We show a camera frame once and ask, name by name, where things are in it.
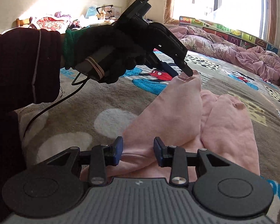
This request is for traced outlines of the dark maroon sleeved forearm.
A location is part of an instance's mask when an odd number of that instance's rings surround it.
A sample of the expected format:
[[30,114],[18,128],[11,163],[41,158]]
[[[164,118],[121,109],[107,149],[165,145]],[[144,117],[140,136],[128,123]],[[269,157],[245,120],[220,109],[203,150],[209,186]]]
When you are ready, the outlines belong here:
[[0,34],[0,222],[10,214],[2,188],[27,168],[17,110],[57,99],[61,56],[57,31],[17,28]]

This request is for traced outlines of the black gloved left hand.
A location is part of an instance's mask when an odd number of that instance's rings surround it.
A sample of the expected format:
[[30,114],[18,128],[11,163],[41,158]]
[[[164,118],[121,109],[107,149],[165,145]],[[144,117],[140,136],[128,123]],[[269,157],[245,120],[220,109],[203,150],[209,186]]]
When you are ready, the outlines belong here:
[[143,65],[146,52],[113,25],[67,29],[65,69],[73,68],[99,83],[115,83],[127,70]]

